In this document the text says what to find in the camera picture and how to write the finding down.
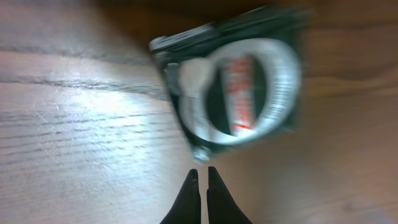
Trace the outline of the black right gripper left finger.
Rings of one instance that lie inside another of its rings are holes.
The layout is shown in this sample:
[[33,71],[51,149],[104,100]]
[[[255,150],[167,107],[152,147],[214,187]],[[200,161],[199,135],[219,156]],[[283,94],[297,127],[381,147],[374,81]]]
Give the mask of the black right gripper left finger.
[[160,224],[200,224],[201,197],[198,184],[198,171],[189,170],[179,192]]

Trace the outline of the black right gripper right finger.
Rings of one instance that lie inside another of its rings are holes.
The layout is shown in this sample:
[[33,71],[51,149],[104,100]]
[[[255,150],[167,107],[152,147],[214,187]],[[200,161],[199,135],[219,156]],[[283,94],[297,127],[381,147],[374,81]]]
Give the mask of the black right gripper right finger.
[[208,168],[206,191],[209,224],[252,224],[232,198],[215,167]]

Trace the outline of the round green label package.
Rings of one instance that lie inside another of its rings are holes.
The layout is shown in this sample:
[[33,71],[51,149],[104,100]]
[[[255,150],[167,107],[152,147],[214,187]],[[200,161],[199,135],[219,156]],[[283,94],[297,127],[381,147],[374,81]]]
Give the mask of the round green label package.
[[306,20],[303,9],[262,6],[150,42],[194,159],[294,129]]

